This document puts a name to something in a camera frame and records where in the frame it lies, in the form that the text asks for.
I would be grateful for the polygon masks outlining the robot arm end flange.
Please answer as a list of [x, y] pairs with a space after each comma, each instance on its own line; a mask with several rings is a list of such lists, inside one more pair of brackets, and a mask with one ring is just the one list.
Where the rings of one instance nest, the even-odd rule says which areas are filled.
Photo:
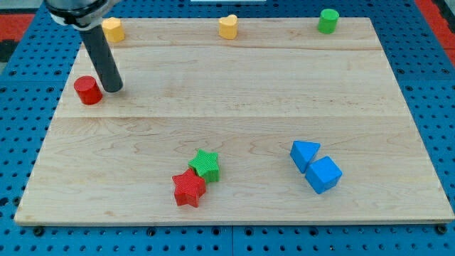
[[87, 31], [102, 23], [102, 18], [120, 0], [44, 0], [51, 18], [62, 26]]

